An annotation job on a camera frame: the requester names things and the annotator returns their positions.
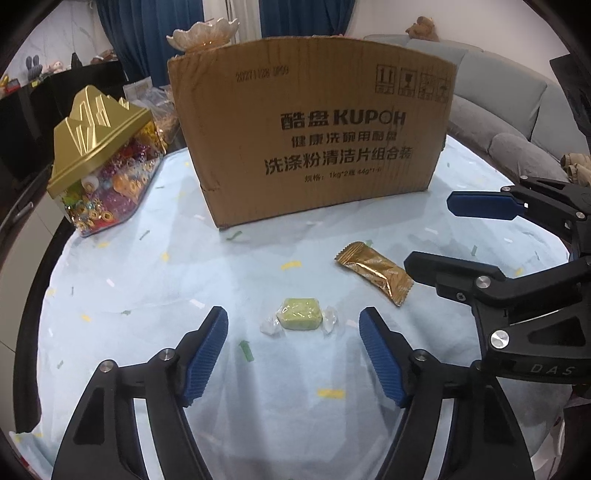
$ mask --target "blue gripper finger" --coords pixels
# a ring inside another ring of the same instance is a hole
[[[367,313],[367,309],[359,315],[359,334],[384,394],[394,400],[397,406],[404,408],[409,403],[409,395],[404,391],[402,369],[386,345],[374,320]]]
[[[458,217],[513,220],[525,214],[523,203],[509,192],[452,192],[447,208]]]
[[[190,405],[193,400],[203,395],[228,335],[228,314],[219,307],[215,308],[219,311],[209,326],[205,339],[187,366],[185,388],[181,395],[185,405]]]

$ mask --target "blue curtain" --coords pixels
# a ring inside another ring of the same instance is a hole
[[[175,28],[203,21],[202,0],[98,0],[100,23],[132,82],[169,83],[166,62],[181,52],[166,41]]]
[[[355,0],[259,0],[263,37],[344,34]]]

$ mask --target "colorful candy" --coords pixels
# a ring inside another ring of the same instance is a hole
[[[88,236],[131,217],[164,153],[149,122],[105,164],[66,189],[60,200],[80,234]]]

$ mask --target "cardboard box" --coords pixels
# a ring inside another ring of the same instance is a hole
[[[437,57],[342,37],[214,48],[168,71],[219,228],[425,190],[456,76]]]

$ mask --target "green candy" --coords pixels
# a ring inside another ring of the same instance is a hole
[[[316,299],[285,299],[277,319],[288,330],[316,330],[322,323],[322,310]]]

